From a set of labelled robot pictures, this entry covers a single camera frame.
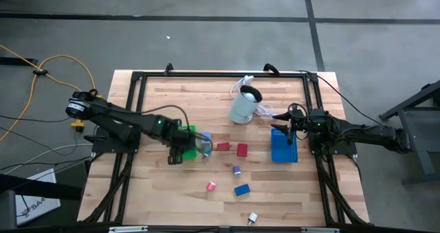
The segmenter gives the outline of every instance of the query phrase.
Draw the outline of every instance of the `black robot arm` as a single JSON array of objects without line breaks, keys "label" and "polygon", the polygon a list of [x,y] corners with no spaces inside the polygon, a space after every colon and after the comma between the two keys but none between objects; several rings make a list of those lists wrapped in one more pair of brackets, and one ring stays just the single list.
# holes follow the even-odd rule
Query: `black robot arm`
[{"label": "black robot arm", "polygon": [[273,118],[289,121],[289,126],[272,126],[286,134],[290,144],[294,131],[304,131],[313,134],[313,140],[324,148],[331,148],[338,142],[357,142],[380,145],[401,154],[410,152],[407,136],[402,129],[351,124],[322,109],[312,109],[310,115],[304,115],[300,109],[293,107],[287,113],[275,115]]},{"label": "black robot arm", "polygon": [[89,92],[74,92],[66,113],[75,119],[90,120],[123,144],[143,133],[170,147],[169,164],[182,163],[184,149],[195,145],[195,135],[180,129],[177,120],[163,115],[141,114],[95,97]]}]

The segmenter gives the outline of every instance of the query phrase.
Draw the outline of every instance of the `yellow cable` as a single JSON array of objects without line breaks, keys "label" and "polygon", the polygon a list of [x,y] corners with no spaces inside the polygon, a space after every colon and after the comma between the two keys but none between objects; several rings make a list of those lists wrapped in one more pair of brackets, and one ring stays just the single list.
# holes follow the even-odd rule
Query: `yellow cable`
[{"label": "yellow cable", "polygon": [[[20,115],[17,117],[18,120],[15,120],[14,124],[12,124],[12,126],[9,128],[9,131],[11,131],[15,127],[15,125],[19,122],[21,117],[23,117],[23,115],[26,113],[26,111],[30,105],[30,102],[32,101],[32,97],[34,96],[34,88],[35,88],[35,82],[36,82],[37,77],[38,77],[37,75],[34,75],[34,79],[32,79],[32,85],[30,87],[29,99],[27,100],[27,104],[26,104],[25,108],[20,113]],[[2,142],[5,139],[5,137],[8,136],[9,131],[7,131],[5,134],[3,134],[3,137],[0,138],[0,142]]]},{"label": "yellow cable", "polygon": [[[41,71],[41,70],[43,69],[43,66],[44,66],[44,64],[45,64],[46,62],[48,62],[48,61],[50,61],[50,60],[52,60],[52,59],[54,59],[54,58],[60,58],[60,57],[63,57],[63,58],[70,58],[70,59],[76,61],[78,64],[80,64],[80,65],[81,65],[81,66],[87,71],[87,73],[89,74],[89,77],[90,77],[91,83],[92,83],[92,87],[93,87],[94,89],[96,89],[96,86],[95,86],[95,80],[94,80],[94,77],[91,75],[91,72],[90,72],[89,68],[87,68],[87,66],[85,66],[81,61],[79,61],[78,59],[76,59],[76,58],[74,58],[74,57],[72,57],[72,56],[69,56],[69,55],[63,55],[63,54],[61,54],[61,55],[55,55],[55,56],[52,56],[52,57],[46,58],[46,59],[45,59],[45,60],[44,60],[39,66],[36,66],[36,65],[34,65],[33,63],[31,63],[31,62],[29,62],[28,60],[26,60],[25,58],[23,58],[22,56],[20,56],[19,54],[13,52],[11,49],[9,49],[9,48],[3,46],[2,44],[0,44],[0,47],[3,48],[4,50],[10,52],[11,54],[14,54],[15,56],[19,57],[21,60],[25,61],[26,63],[28,63],[29,65],[33,66],[34,68],[36,68],[36,69],[39,70],[39,71]],[[73,89],[75,89],[75,90],[77,90],[77,91],[81,91],[81,90],[80,90],[77,86],[75,86],[75,85],[71,85],[71,84],[69,84],[68,82],[62,82],[62,81],[59,81],[59,80],[55,79],[53,76],[51,76],[51,75],[49,75],[49,74],[46,74],[46,76],[47,76],[48,78],[52,79],[54,82],[57,82],[57,83],[60,84],[60,85],[65,85],[65,86],[71,87],[71,88],[73,88]],[[23,115],[24,115],[24,114],[26,113],[26,111],[28,110],[28,108],[29,108],[29,106],[30,106],[30,103],[31,103],[31,101],[32,101],[32,98],[33,98],[33,96],[34,96],[34,88],[35,88],[35,83],[36,83],[36,79],[37,79],[37,78],[38,78],[38,76],[37,76],[37,75],[34,75],[34,78],[32,79],[32,86],[31,86],[31,88],[30,88],[30,94],[29,94],[29,99],[27,100],[27,104],[26,104],[25,108],[22,110],[22,112],[20,113],[20,116],[17,117],[17,120],[15,120],[14,124],[12,124],[12,126],[9,128],[9,131],[11,131],[11,130],[15,127],[15,125],[19,122],[19,120],[21,119],[21,117],[23,117]],[[9,131],[7,131],[7,132],[6,132],[6,133],[0,138],[0,142],[2,142],[2,141],[5,139],[5,137],[9,134]]]}]

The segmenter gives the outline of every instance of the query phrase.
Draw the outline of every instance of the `concrete floor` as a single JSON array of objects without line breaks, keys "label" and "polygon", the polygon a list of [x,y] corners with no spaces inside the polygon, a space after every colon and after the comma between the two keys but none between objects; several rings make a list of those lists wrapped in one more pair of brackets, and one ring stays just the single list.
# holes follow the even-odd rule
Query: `concrete floor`
[{"label": "concrete floor", "polygon": [[[312,0],[316,17],[438,19],[440,0]],[[0,10],[88,14],[187,16],[307,17],[305,0],[5,0]],[[335,71],[341,92],[367,115],[379,113],[439,79],[440,25],[317,24],[326,71]],[[114,69],[260,70],[272,63],[280,70],[316,71],[308,23],[227,23],[158,21],[50,21],[0,19],[0,44],[43,60],[69,54],[87,64],[99,91],[107,96]],[[0,56],[10,56],[0,50]],[[48,63],[51,74],[90,89],[81,67],[69,60]],[[24,107],[31,69],[0,69],[0,112],[17,116]],[[57,120],[71,89],[40,78],[27,118]],[[344,104],[347,120],[370,124]],[[8,128],[10,120],[0,120]],[[15,131],[51,147],[73,144],[70,122],[20,122]],[[399,126],[395,120],[389,122]],[[438,184],[403,188],[400,181],[419,172],[413,155],[358,144],[359,165],[371,222],[388,227],[439,231]],[[9,135],[0,144],[0,167],[24,162],[46,151]],[[78,148],[69,157],[46,155],[40,162],[61,162],[89,154]],[[44,166],[23,167],[27,177]]]}]

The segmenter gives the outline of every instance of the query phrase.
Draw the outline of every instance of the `butcher block tabletop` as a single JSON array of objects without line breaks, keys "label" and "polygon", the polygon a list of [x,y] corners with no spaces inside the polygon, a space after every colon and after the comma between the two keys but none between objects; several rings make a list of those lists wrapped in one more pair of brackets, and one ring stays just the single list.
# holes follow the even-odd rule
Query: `butcher block tabletop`
[{"label": "butcher block tabletop", "polygon": [[[125,107],[131,73],[132,70],[115,71],[109,102]],[[338,88],[335,73],[318,74]],[[254,227],[325,225],[316,164],[309,152],[308,140],[297,141],[298,163],[272,162],[270,124],[284,122],[254,116],[249,124],[233,123],[228,111],[233,100],[230,90],[237,80],[148,78],[142,110],[168,104],[180,106],[198,132],[211,132],[214,150],[209,159],[202,159],[199,154],[196,159],[171,166],[167,164],[168,149],[143,135],[131,172],[124,224],[244,226],[249,214],[255,212],[258,220]],[[292,102],[306,106],[301,79],[255,78],[252,86],[263,94],[260,104],[272,105],[275,113],[286,112]],[[309,88],[315,105],[312,84]],[[132,110],[135,110],[139,89],[138,83]],[[322,81],[320,91],[324,109],[345,119],[341,97]],[[185,122],[182,112],[175,108],[155,113]],[[217,151],[215,145],[219,142],[231,143],[230,151]],[[248,144],[247,157],[237,157],[238,143]],[[89,216],[108,191],[114,159],[114,154],[107,153],[91,165],[78,220]],[[341,193],[358,215],[369,221],[356,166],[344,155],[336,155],[334,162]],[[233,174],[233,166],[240,166],[240,175]],[[217,185],[212,192],[206,190],[210,181]],[[251,192],[237,197],[234,188],[243,184],[249,184]],[[336,219],[330,192],[329,200]],[[115,207],[112,218],[116,215]]]}]

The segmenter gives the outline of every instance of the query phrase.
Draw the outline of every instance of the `blue basket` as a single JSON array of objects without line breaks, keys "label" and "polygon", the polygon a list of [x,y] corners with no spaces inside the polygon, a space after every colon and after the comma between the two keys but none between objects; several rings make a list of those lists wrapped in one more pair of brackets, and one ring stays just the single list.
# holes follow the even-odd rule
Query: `blue basket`
[{"label": "blue basket", "polygon": [[270,146],[272,150],[273,162],[297,163],[298,149],[296,148],[296,133],[294,133],[294,142],[287,144],[287,137],[277,129],[270,131]]}]

